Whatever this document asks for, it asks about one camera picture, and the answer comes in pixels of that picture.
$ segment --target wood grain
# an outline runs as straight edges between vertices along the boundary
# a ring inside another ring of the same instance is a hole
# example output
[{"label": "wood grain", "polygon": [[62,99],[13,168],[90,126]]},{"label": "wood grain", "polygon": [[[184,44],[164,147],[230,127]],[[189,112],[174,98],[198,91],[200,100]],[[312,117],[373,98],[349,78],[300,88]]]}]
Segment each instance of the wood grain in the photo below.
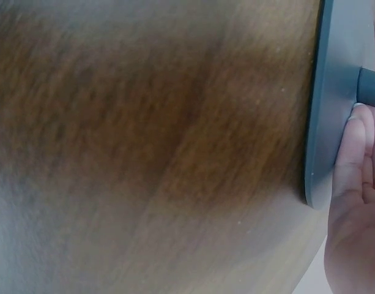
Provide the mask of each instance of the wood grain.
[{"label": "wood grain", "polygon": [[290,293],[318,7],[0,0],[0,293]]}]

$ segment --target fingernail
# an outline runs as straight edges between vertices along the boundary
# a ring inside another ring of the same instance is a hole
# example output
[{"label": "fingernail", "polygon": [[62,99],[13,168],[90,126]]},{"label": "fingernail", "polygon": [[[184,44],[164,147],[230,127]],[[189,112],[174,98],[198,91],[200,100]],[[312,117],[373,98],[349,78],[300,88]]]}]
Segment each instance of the fingernail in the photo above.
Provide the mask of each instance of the fingernail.
[{"label": "fingernail", "polygon": [[357,102],[353,105],[353,108],[357,107],[357,106],[360,106],[360,105],[364,105],[364,103],[360,103],[360,102]]}]

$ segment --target human hand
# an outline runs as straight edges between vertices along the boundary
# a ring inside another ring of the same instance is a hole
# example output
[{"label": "human hand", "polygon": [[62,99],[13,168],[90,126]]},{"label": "human hand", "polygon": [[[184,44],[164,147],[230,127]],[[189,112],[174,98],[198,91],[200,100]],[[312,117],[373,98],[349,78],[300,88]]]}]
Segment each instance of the human hand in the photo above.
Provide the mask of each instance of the human hand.
[{"label": "human hand", "polygon": [[362,104],[334,169],[325,270],[334,294],[375,294],[375,108]]}]

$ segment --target wooden surface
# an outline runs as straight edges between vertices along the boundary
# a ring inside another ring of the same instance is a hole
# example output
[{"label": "wooden surface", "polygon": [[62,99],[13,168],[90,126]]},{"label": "wooden surface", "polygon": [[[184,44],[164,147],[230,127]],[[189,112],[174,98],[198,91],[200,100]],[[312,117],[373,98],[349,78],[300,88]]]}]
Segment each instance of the wooden surface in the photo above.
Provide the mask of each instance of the wooden surface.
[{"label": "wooden surface", "polygon": [[318,0],[0,0],[0,293],[290,293]]}]

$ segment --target plastic handle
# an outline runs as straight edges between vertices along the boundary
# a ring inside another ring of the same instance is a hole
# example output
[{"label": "plastic handle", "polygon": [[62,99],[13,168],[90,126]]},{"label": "plastic handle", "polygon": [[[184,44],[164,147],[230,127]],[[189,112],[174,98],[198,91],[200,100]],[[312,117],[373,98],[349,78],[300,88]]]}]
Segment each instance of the plastic handle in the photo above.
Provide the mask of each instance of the plastic handle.
[{"label": "plastic handle", "polygon": [[361,68],[358,77],[357,102],[375,107],[375,72]]}]

